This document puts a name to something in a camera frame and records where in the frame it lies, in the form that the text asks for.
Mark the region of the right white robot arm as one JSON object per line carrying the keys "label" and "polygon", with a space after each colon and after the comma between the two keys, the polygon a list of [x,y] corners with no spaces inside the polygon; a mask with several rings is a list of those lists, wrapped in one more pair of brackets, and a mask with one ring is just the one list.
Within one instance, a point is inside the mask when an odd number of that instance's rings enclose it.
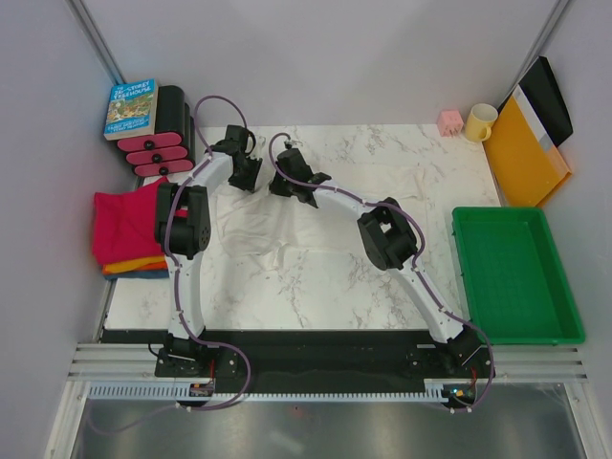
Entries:
{"label": "right white robot arm", "polygon": [[297,148],[271,155],[270,160],[275,169],[270,191],[295,196],[303,204],[355,222],[369,261],[400,283],[425,320],[430,336],[442,347],[437,355],[440,369],[452,377],[468,370],[481,340],[473,324],[452,312],[426,273],[420,261],[425,236],[414,218],[392,198],[369,202],[341,188],[331,176],[315,174]]}

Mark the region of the white t shirt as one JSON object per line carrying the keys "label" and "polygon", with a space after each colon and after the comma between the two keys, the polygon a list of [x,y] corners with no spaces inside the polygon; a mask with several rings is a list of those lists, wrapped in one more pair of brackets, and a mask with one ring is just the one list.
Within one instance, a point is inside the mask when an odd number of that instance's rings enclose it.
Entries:
{"label": "white t shirt", "polygon": [[[319,162],[322,171],[366,201],[392,197],[426,227],[425,176],[421,167]],[[254,256],[266,270],[279,268],[290,250],[364,256],[357,214],[336,205],[312,207],[296,197],[273,195],[268,185],[273,167],[265,161],[254,193],[232,186],[216,191],[214,225],[224,251],[232,257]]]}

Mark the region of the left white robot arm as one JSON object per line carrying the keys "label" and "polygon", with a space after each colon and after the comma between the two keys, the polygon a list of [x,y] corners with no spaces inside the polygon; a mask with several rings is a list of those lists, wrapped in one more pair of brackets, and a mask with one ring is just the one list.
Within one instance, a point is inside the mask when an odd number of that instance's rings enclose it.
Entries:
{"label": "left white robot arm", "polygon": [[254,134],[229,125],[225,138],[196,166],[182,184],[157,188],[154,236],[168,263],[172,316],[164,350],[177,355],[189,376],[207,371],[209,352],[200,347],[206,329],[201,306],[201,267],[211,238],[209,196],[222,184],[253,193],[262,161],[251,157]]}

